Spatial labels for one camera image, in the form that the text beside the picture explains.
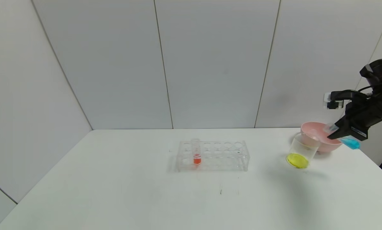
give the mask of test tube with red liquid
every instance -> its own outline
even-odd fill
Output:
[[[199,165],[201,163],[201,144],[198,138],[191,140],[191,150],[194,155],[194,165]]]

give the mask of table surface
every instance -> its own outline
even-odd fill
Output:
[[[341,146],[295,169],[298,128],[96,130],[0,230],[382,229],[382,170]],[[176,172],[179,142],[245,140],[248,172]]]

